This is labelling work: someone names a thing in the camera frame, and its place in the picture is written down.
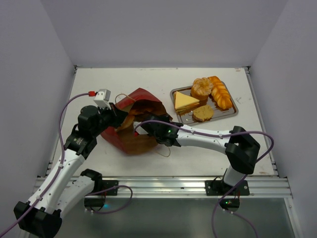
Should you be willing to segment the long orange fake bread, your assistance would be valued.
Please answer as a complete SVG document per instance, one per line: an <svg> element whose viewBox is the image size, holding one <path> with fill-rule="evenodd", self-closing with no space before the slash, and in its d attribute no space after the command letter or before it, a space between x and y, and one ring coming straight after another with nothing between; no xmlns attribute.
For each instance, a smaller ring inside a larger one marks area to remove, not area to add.
<svg viewBox="0 0 317 238"><path fill-rule="evenodd" d="M145 107L145 106L135 107L135 106L133 106L130 109L128 116L125 118L125 120L123 121L121 126L116 129L116 131L121 131L121 130L128 128L133 123L134 120L141 120L141 118L143 118L145 116L145 114L147 114L151 111L152 111L152 109L150 107Z"/></svg>

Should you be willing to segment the red paper bag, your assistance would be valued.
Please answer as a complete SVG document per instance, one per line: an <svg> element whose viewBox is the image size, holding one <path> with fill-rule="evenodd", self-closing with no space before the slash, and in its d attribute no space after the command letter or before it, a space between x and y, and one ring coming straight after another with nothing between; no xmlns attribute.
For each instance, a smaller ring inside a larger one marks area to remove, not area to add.
<svg viewBox="0 0 317 238"><path fill-rule="evenodd" d="M137 122L145 121L146 117L150 115L167 115L163 103L152 93L143 88L136 89L119 102L115 101L114 104L117 108L125 112L129 112L133 106L150 107L152 111L145 114L141 120L134 120ZM156 140L148 135L135 136L133 132L133 123L128 128L121 131L116 131L113 127L108 127L101 133L101 137L127 155L141 155L150 152L158 145Z"/></svg>

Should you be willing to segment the triangular fake sandwich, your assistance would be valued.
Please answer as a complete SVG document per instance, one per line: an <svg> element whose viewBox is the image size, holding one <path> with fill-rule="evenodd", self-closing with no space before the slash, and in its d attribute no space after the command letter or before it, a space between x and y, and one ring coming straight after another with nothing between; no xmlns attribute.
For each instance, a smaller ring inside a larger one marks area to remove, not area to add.
<svg viewBox="0 0 317 238"><path fill-rule="evenodd" d="M176 112L185 111L199 105L200 101L194 97L176 91L174 93L174 109Z"/></svg>

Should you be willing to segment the round fake bread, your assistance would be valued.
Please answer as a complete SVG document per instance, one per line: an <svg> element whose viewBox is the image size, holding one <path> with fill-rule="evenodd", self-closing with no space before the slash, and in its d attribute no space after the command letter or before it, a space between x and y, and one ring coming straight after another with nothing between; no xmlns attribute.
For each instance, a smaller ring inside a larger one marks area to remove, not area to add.
<svg viewBox="0 0 317 238"><path fill-rule="evenodd" d="M211 94L211 90L212 83L208 78L196 78L191 88L191 96L200 101L204 101Z"/></svg>
<svg viewBox="0 0 317 238"><path fill-rule="evenodd" d="M197 121L204 122L210 120L213 117L213 115L214 110L212 109L212 107L209 105L204 105L194 109L192 117Z"/></svg>

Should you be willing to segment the twisted fake bread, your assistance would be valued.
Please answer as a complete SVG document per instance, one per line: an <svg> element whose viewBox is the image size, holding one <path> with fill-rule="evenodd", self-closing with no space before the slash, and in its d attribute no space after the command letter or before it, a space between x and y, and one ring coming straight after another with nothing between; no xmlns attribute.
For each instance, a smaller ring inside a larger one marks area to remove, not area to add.
<svg viewBox="0 0 317 238"><path fill-rule="evenodd" d="M208 77L208 79L212 84L211 96L217 105L223 110L232 108L233 104L231 102L230 94L222 81L217 76L211 76Z"/></svg>

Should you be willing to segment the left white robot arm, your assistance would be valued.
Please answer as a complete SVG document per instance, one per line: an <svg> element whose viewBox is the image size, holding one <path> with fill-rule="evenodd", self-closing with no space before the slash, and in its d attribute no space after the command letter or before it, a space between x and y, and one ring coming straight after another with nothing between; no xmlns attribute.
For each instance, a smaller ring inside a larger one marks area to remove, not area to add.
<svg viewBox="0 0 317 238"><path fill-rule="evenodd" d="M20 229L40 238L53 238L64 216L82 197L102 191L102 176L92 170L84 172L71 187L67 185L97 145L97 137L108 127L121 126L127 116L127 112L113 103L104 109L96 106L81 109L78 123L62 146L59 162L26 203L15 205L14 214Z"/></svg>

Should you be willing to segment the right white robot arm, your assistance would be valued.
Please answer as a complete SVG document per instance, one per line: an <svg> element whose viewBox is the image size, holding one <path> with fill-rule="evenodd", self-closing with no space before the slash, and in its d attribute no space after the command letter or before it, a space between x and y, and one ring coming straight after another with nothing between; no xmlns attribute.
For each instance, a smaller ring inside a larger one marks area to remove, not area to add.
<svg viewBox="0 0 317 238"><path fill-rule="evenodd" d="M253 174L261 147L240 126L212 131L152 117L144 122L134 122L133 128L137 134L152 136L157 143L167 147L199 147L226 155L230 166L225 171L220 188L228 195L238 189L238 182L245 175Z"/></svg>

